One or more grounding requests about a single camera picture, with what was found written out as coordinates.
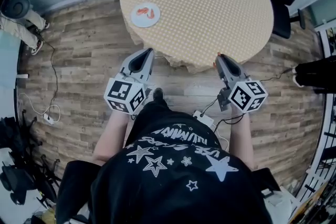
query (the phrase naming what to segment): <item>white cable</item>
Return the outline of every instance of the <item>white cable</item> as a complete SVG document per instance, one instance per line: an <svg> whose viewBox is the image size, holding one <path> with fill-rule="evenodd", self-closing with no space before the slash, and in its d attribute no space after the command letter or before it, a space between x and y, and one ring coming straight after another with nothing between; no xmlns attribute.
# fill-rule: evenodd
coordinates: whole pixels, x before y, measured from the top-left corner
<svg viewBox="0 0 336 224"><path fill-rule="evenodd" d="M225 151L227 151L227 149L229 148L229 140L226 139L225 137L220 136L220 135L219 135L219 131L218 131L218 129L216 130L216 132L217 132L217 135L218 135L221 139L223 139L223 140L225 140L225 141L227 142L227 146L226 146L226 149L225 149Z"/></svg>
<svg viewBox="0 0 336 224"><path fill-rule="evenodd" d="M30 97L29 97L27 94L25 94L24 92L22 92L22 93L20 93L20 94L18 95L18 100L20 101L19 97L20 97L20 95L22 95L22 94L25 95L25 96L29 99L29 101L30 101L30 105L31 105L32 109L33 109L37 114L39 114L39 115L44 115L44 114L48 111L48 109L51 108L51 107L53 107L53 106L57 107L57 108L58 108L59 115L58 115L58 120L56 120L55 122L58 122L58 121L59 121L59 119L61 118L61 109L59 108L58 105L56 105L56 104L52 104L52 105L48 106L47 109L46 109L43 113L39 113L39 112L37 112L37 111L35 110L35 108L34 108L34 106L33 106L33 104L32 104L32 101L31 101Z"/></svg>

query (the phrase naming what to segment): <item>round table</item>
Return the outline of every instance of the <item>round table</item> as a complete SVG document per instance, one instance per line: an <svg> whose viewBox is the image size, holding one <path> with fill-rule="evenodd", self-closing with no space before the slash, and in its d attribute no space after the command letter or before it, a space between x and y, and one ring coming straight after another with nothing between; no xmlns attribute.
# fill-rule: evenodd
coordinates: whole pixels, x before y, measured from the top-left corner
<svg viewBox="0 0 336 224"><path fill-rule="evenodd" d="M161 18L152 27L131 21L137 5L150 2ZM120 0L125 24L134 42L152 47L171 65L190 72L213 66L217 53L244 62L267 43L273 29L270 0Z"/></svg>

